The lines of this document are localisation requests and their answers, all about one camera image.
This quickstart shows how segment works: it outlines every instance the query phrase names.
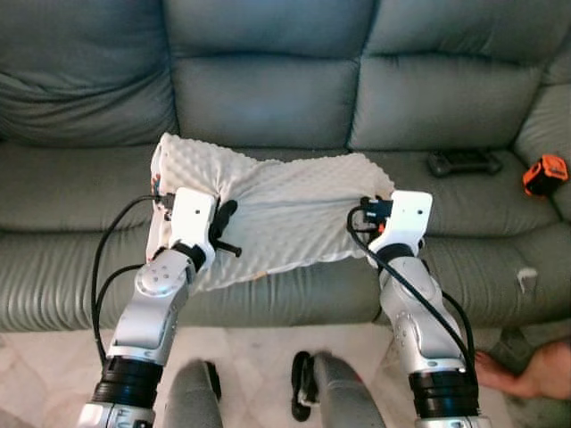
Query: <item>tiled floor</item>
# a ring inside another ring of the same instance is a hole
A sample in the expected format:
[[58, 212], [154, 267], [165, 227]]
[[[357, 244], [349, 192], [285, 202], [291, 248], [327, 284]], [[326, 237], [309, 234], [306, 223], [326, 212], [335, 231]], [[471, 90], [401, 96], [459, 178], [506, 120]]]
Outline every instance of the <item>tiled floor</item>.
[[[108, 341], [111, 332], [103, 333]], [[91, 333], [5, 333], [0, 341], [0, 426], [75, 426], [99, 375]], [[291, 417], [290, 369], [298, 350], [331, 350], [369, 385], [387, 427], [412, 427], [411, 393], [391, 343], [389, 329], [377, 325], [180, 329], [159, 388], [156, 426], [176, 372], [204, 358], [219, 371], [226, 428], [319, 427], [318, 411], [303, 425]], [[494, 427], [513, 427], [501, 394], [482, 389], [480, 404]]]

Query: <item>gray leather sofa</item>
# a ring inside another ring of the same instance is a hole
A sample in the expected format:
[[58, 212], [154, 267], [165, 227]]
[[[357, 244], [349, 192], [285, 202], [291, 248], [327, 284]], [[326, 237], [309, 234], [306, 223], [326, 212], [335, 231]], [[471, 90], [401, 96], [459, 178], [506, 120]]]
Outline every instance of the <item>gray leather sofa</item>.
[[[541, 200], [521, 177], [546, 152], [571, 165], [570, 29], [569, 0], [3, 0], [0, 329], [89, 327], [97, 241], [149, 192], [165, 131], [259, 159], [364, 152], [434, 195], [423, 257], [475, 325], [569, 317], [571, 184]], [[429, 174], [428, 152], [474, 147], [502, 171]], [[149, 218], [112, 236], [103, 277], [144, 259]], [[200, 294], [181, 322], [382, 321], [378, 293], [348, 259]]]

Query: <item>black cable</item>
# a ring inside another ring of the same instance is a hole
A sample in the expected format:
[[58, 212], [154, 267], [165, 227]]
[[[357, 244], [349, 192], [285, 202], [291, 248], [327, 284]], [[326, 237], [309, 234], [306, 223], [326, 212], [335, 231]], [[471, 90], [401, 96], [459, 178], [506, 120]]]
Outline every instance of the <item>black cable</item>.
[[378, 233], [378, 227], [368, 227], [365, 229], [353, 229], [358, 234], [374, 234]]
[[442, 325], [444, 330], [450, 335], [450, 337], [454, 340], [456, 345], [459, 347], [460, 351], [462, 352], [462, 356], [466, 361], [467, 370], [472, 378], [474, 386], [477, 388], [478, 382], [476, 377], [476, 370], [474, 369], [473, 360], [470, 359], [468, 350], [466, 346], [462, 342], [462, 339], [456, 334], [454, 329], [448, 324], [448, 322], [444, 319], [444, 317], [438, 312], [438, 310], [430, 304], [428, 300], [426, 300], [420, 292], [417, 291], [414, 286], [412, 286], [396, 269], [391, 267], [388, 263], [378, 257], [373, 251], [371, 251], [368, 246], [359, 238], [357, 232], [355, 232], [353, 227], [353, 216], [356, 212], [364, 211], [364, 209], [359, 206], [352, 208], [349, 213], [347, 214], [347, 231], [353, 238], [353, 241], [359, 245], [359, 247], [370, 257], [372, 258], [378, 266], [386, 270], [390, 276], [396, 279], [399, 283], [401, 283], [421, 304], [426, 308], [428, 312]]
[[[159, 199], [158, 196], [153, 195], [145, 195], [139, 196], [138, 198], [134, 199], [133, 201], [129, 202], [123, 210], [117, 215], [117, 217], [112, 221], [111, 225], [105, 230], [105, 233], [99, 240], [99, 244], [97, 245], [97, 250], [95, 250], [95, 259], [93, 264], [93, 271], [91, 275], [91, 321], [92, 326], [94, 327], [94, 335], [95, 335], [95, 305], [97, 303], [97, 276], [99, 273], [99, 264], [101, 262], [101, 255], [103, 253], [103, 247], [107, 243], [109, 236], [115, 230], [115, 227], [119, 224], [119, 222], [125, 217], [125, 215], [131, 210], [135, 205], [143, 201], [157, 201]], [[97, 346], [97, 352], [99, 353], [99, 359], [101, 360], [101, 364], [105, 362], [105, 351], [103, 349], [103, 345], [101, 343], [101, 337], [95, 337], [95, 344]]]
[[101, 287], [101, 290], [97, 294], [97, 302], [95, 303], [95, 311], [94, 311], [94, 315], [93, 315], [93, 333], [95, 336], [95, 342], [97, 343], [97, 348], [99, 349], [99, 347], [101, 347], [101, 350], [103, 351], [103, 355], [105, 355], [105, 348], [103, 347], [103, 342], [101, 340], [99, 319], [101, 316], [101, 308], [103, 306], [103, 299], [105, 298], [105, 294], [107, 293], [107, 290], [109, 290], [109, 286], [111, 285], [111, 283], [113, 282], [113, 280], [117, 276], [124, 274], [125, 272], [128, 272], [129, 270], [139, 269], [142, 266], [143, 266], [142, 264], [128, 265], [128, 266], [122, 267], [121, 269], [117, 269], [115, 272], [113, 272], [105, 280], [105, 282], [103, 283], [103, 286]]
[[468, 342], [468, 354], [470, 356], [470, 361], [474, 364], [476, 359], [476, 348], [474, 347], [474, 335], [472, 334], [472, 325], [468, 319], [468, 315], [464, 312], [464, 309], [460, 304], [455, 301], [452, 296], [447, 292], [443, 292], [443, 297], [456, 309], [460, 318], [462, 318], [462, 324], [464, 325], [464, 330], [466, 330], [466, 342]]

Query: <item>black cylindrical joint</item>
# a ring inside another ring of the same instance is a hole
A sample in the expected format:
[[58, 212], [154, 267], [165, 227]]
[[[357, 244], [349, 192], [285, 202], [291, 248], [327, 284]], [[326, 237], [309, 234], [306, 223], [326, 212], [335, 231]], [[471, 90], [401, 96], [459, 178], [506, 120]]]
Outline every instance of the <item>black cylindrical joint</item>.
[[206, 261], [206, 255], [198, 245], [191, 248], [183, 243], [175, 243], [171, 248], [172, 250], [176, 250], [187, 255], [187, 257], [193, 261], [195, 272], [198, 272]]
[[420, 418], [478, 416], [478, 389], [467, 373], [413, 373], [409, 384]]
[[414, 257], [410, 247], [406, 243], [392, 243], [377, 251], [377, 256], [387, 265], [393, 259], [399, 257]]
[[105, 361], [92, 401], [153, 408], [161, 376], [162, 366], [113, 357]]

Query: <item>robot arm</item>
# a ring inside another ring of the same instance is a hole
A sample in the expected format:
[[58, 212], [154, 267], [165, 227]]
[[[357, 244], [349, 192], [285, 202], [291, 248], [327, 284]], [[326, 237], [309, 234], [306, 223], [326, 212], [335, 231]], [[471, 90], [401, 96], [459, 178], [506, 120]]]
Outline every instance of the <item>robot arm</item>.
[[[395, 191], [390, 202], [373, 201], [366, 217], [381, 218], [382, 231], [368, 248], [377, 259], [400, 273], [442, 316], [459, 336], [459, 327], [443, 305], [439, 284], [418, 259], [432, 197], [428, 193]], [[381, 307], [391, 321], [401, 368], [415, 394], [417, 428], [491, 427], [480, 416], [477, 384], [458, 344], [414, 296], [387, 269], [380, 269]]]
[[157, 251], [137, 271], [133, 297], [120, 317], [101, 381], [83, 407], [79, 428], [153, 426], [156, 387], [169, 358], [178, 311], [193, 291], [196, 274], [214, 261], [214, 245], [236, 210], [235, 202], [227, 204], [220, 208], [225, 217], [216, 218], [212, 196], [177, 190], [169, 248]]

